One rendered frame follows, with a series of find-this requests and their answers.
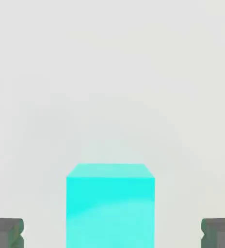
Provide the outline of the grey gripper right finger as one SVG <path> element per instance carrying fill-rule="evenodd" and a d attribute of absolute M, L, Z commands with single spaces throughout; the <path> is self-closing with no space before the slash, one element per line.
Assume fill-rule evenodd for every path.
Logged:
<path fill-rule="evenodd" d="M 201 248 L 225 248 L 225 218 L 204 218 L 201 230 Z"/>

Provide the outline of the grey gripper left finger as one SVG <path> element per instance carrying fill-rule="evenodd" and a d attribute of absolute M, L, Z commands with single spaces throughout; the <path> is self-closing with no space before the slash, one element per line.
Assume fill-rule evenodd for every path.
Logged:
<path fill-rule="evenodd" d="M 21 218 L 0 218 L 0 248 L 24 248 Z"/>

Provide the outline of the small cyan cube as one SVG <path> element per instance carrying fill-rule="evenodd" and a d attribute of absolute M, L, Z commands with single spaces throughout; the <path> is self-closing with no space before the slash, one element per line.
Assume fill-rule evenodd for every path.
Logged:
<path fill-rule="evenodd" d="M 155 178 L 144 164 L 80 163 L 66 178 L 66 248 L 154 248 Z"/>

